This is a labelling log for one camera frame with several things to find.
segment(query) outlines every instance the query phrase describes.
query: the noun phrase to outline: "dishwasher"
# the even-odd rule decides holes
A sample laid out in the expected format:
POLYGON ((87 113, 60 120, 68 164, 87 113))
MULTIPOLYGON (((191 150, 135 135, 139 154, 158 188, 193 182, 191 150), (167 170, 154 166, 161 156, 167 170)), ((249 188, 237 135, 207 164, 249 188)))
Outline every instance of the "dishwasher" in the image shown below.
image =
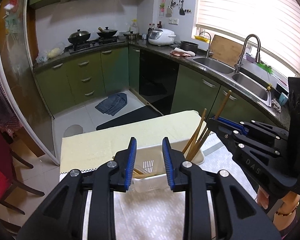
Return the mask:
POLYGON ((170 114, 179 64, 140 50, 139 94, 162 114, 170 114))

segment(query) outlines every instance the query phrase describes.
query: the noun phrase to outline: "blue towel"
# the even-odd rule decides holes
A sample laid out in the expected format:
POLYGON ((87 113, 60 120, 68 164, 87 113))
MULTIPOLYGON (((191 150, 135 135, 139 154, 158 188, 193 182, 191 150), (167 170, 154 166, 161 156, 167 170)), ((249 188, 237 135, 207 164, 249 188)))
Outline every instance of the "blue towel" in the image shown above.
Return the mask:
POLYGON ((100 102, 95 109, 100 111, 103 114, 110 114, 114 116, 127 104, 127 95, 125 93, 118 93, 111 95, 102 102, 100 102))

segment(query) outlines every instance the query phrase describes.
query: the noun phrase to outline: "window blind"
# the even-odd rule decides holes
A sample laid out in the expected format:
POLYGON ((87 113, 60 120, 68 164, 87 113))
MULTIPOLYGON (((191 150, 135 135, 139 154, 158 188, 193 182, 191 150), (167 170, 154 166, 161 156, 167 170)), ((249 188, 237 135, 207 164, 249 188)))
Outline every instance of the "window blind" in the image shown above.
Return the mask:
POLYGON ((197 26, 243 39, 254 33, 263 51, 300 74, 300 6, 295 0, 199 0, 197 26))

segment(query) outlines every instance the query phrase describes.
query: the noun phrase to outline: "cutting board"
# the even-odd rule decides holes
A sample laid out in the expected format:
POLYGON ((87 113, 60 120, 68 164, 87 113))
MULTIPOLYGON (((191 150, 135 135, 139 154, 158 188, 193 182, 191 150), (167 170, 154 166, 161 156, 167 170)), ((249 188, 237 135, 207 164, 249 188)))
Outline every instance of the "cutting board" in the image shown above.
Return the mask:
POLYGON ((234 64, 238 62, 242 47, 243 45, 235 41, 214 35, 210 45, 210 51, 213 52, 211 57, 234 67, 234 64))

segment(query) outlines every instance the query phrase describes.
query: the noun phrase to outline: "stainless steel sink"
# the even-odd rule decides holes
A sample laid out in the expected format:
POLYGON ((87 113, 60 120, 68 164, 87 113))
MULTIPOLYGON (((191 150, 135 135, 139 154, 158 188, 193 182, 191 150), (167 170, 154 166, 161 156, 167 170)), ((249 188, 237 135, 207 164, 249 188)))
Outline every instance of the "stainless steel sink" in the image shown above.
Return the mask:
POLYGON ((253 79, 249 78, 248 76, 242 73, 237 73, 232 76, 232 79, 236 81, 238 84, 248 89, 250 92, 255 94, 260 99, 264 101, 268 100, 268 90, 262 87, 261 85, 259 85, 253 79))
POLYGON ((207 72, 212 71, 218 73, 222 77, 229 80, 234 87, 238 86, 245 89, 257 97, 265 105, 271 107, 271 93, 265 87, 261 86, 258 82, 246 76, 245 74, 240 72, 235 73, 234 68, 212 58, 198 56, 189 57, 187 59, 198 63, 204 67, 204 70, 207 72))
POLYGON ((193 61, 223 74, 230 74, 234 71, 234 68, 212 58, 194 57, 193 61))

